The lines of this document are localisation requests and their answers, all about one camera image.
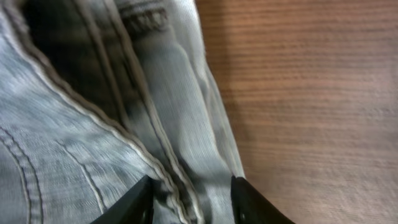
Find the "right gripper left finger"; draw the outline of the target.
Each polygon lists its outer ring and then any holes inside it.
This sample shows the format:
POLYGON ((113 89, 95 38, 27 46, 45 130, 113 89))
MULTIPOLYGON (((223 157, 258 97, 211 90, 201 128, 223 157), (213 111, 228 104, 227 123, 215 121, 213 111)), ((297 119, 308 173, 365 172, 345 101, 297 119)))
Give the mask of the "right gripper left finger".
POLYGON ((147 175, 91 224, 152 224, 154 188, 147 175))

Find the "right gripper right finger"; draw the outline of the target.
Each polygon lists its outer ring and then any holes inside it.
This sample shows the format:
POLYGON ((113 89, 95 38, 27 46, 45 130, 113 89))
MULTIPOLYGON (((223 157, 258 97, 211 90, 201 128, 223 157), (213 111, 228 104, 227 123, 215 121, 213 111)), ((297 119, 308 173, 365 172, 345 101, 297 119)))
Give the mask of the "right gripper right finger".
POLYGON ((235 224, 294 224, 245 178, 231 178, 231 202, 235 224))

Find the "light blue denim shorts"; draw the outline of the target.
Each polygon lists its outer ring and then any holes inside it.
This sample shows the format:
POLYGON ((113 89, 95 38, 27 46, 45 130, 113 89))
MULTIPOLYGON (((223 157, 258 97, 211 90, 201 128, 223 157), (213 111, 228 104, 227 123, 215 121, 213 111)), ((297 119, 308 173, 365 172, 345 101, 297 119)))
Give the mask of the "light blue denim shorts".
POLYGON ((244 174, 194 1, 1 1, 1 222, 232 223, 244 174))

